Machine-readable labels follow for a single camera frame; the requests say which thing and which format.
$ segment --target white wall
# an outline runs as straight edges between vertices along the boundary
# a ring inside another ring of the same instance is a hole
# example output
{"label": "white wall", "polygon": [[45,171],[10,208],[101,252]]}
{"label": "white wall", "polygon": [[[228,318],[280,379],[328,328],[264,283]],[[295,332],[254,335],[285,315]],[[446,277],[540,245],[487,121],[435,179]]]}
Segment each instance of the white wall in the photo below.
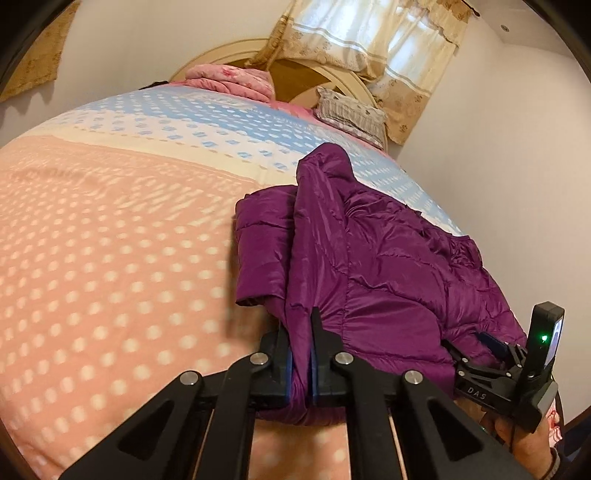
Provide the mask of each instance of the white wall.
{"label": "white wall", "polygon": [[591,85],[574,60],[491,34],[470,22],[398,161],[476,241],[525,330],[534,304],[565,308],[568,421],[591,404]]}
{"label": "white wall", "polygon": [[53,83],[0,103],[0,147],[71,108],[167,80],[210,48],[265,38],[290,0],[83,0]]}
{"label": "white wall", "polygon": [[268,38],[291,0],[154,0],[133,45],[129,81],[168,80],[197,55],[225,43]]}
{"label": "white wall", "polygon": [[129,45],[152,0],[83,0],[57,80],[0,103],[0,147],[55,115],[130,89]]}

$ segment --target pink folded blanket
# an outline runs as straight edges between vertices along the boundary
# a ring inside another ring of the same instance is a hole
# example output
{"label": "pink folded blanket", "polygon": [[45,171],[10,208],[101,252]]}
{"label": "pink folded blanket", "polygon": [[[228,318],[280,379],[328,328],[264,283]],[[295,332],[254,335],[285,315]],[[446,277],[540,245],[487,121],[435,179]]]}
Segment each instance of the pink folded blanket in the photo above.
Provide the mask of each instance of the pink folded blanket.
{"label": "pink folded blanket", "polygon": [[270,103],[275,100],[275,89],[269,72],[240,69],[230,65],[195,65],[188,69],[186,80],[176,85],[213,90]]}

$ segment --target purple puffer jacket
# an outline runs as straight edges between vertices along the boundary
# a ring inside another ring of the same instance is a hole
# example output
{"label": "purple puffer jacket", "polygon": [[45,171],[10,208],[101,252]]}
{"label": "purple puffer jacket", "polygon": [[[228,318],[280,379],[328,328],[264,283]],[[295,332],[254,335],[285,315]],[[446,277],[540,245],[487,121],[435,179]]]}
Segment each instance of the purple puffer jacket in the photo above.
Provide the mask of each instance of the purple puffer jacket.
{"label": "purple puffer jacket", "polygon": [[454,368],[442,339],[485,365],[494,357],[474,333],[525,345],[470,238],[362,185],[338,145],[303,158],[297,183],[236,205],[237,303],[264,305],[286,326],[293,351],[291,404],[277,420],[341,419],[305,401],[314,306],[348,352],[386,372],[417,369],[450,395]]}

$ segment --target wrist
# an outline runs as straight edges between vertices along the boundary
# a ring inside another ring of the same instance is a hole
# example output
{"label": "wrist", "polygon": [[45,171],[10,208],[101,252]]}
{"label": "wrist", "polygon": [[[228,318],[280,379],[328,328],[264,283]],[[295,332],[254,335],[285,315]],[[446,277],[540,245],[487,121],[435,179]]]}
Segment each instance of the wrist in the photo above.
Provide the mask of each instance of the wrist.
{"label": "wrist", "polygon": [[549,447],[543,453],[518,460],[536,480],[542,480],[554,465],[554,456]]}

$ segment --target curtain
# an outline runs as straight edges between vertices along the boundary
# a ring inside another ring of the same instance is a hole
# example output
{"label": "curtain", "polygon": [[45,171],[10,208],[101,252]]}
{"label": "curtain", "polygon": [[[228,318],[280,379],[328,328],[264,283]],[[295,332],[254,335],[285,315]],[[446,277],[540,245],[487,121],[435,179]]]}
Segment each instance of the curtain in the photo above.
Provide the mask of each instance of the curtain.
{"label": "curtain", "polygon": [[312,60],[357,73],[403,145],[462,40],[461,0],[294,0],[249,61]]}
{"label": "curtain", "polygon": [[79,6],[79,1],[72,3],[41,32],[0,92],[0,102],[57,78],[61,52]]}

